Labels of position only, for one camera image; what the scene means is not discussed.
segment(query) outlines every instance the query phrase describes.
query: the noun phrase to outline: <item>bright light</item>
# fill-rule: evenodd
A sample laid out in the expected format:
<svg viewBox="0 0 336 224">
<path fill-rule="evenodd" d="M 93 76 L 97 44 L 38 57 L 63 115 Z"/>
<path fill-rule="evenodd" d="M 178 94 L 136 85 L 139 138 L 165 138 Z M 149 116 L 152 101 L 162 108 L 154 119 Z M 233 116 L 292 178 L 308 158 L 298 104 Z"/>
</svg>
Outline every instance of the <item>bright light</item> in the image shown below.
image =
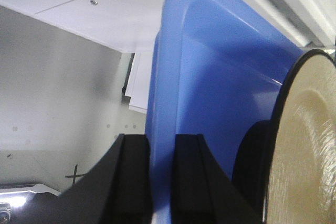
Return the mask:
<svg viewBox="0 0 336 224">
<path fill-rule="evenodd" d="M 0 198 L 0 202 L 8 202 L 12 207 L 21 207 L 26 203 L 26 198 L 19 196 Z"/>
</svg>

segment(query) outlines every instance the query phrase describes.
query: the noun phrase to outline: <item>beige plate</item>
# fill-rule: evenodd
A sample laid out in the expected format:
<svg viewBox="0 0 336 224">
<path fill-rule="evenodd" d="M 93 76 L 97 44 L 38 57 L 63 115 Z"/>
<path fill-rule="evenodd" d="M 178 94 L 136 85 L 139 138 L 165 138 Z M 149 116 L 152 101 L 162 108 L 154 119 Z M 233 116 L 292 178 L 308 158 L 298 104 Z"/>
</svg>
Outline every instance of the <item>beige plate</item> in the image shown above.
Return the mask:
<svg viewBox="0 0 336 224">
<path fill-rule="evenodd" d="M 327 55 L 313 50 L 296 63 L 281 88 L 271 124 L 278 129 L 267 223 L 335 224 L 336 67 Z"/>
</svg>

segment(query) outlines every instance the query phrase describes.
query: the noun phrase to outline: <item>ceiling screw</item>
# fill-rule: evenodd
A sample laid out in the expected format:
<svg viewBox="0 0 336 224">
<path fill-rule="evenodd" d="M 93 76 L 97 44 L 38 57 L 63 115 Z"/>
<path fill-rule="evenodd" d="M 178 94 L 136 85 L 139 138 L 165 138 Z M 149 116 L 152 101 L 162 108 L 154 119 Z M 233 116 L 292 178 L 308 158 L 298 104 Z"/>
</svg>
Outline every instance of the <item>ceiling screw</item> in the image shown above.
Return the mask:
<svg viewBox="0 0 336 224">
<path fill-rule="evenodd" d="M 91 3 L 92 5 L 98 5 L 98 1 L 97 1 L 97 0 L 90 0 L 90 3 Z"/>
</svg>

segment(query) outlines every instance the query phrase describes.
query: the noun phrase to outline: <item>black rim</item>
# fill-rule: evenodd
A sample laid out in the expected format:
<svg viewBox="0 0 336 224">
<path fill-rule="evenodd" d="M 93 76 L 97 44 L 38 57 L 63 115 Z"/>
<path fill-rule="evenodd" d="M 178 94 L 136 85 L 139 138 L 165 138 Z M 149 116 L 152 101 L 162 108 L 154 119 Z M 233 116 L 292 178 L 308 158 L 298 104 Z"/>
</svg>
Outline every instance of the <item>black rim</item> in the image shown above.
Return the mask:
<svg viewBox="0 0 336 224">
<path fill-rule="evenodd" d="M 278 135 L 278 129 L 279 124 L 282 116 L 282 111 L 285 106 L 288 93 L 290 91 L 290 88 L 292 86 L 292 83 L 294 82 L 294 79 L 297 75 L 297 73 L 300 71 L 301 67 L 306 63 L 307 60 L 310 58 L 316 56 L 316 55 L 323 55 L 327 59 L 329 59 L 334 67 L 336 68 L 335 62 L 330 58 L 330 56 L 325 53 L 324 51 L 320 49 L 313 49 L 306 54 L 302 55 L 293 65 L 293 67 L 290 69 L 288 74 L 286 75 L 286 78 L 284 80 L 284 83 L 282 84 L 282 87 L 280 88 L 277 100 L 275 102 L 275 106 L 272 112 L 271 120 L 270 120 L 270 128 L 267 135 L 267 141 L 265 141 L 264 146 L 264 161 L 262 162 L 262 176 L 261 184 L 263 186 L 263 191 L 261 193 L 262 201 L 264 202 L 263 205 L 263 221 L 267 221 L 267 205 L 268 205 L 268 186 L 269 186 L 269 176 L 270 176 L 270 169 L 273 159 L 273 154 L 275 150 L 275 143 Z"/>
</svg>

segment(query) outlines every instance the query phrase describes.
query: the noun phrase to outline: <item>blue container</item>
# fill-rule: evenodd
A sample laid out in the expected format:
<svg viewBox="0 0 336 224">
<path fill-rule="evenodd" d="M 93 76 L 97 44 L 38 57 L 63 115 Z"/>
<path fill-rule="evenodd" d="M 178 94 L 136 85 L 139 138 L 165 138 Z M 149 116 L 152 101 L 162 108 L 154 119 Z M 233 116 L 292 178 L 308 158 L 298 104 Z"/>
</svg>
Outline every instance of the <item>blue container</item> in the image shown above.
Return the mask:
<svg viewBox="0 0 336 224">
<path fill-rule="evenodd" d="M 245 133 L 270 118 L 301 54 L 242 0 L 165 0 L 146 123 L 155 223 L 171 223 L 175 135 L 204 134 L 231 177 Z"/>
</svg>

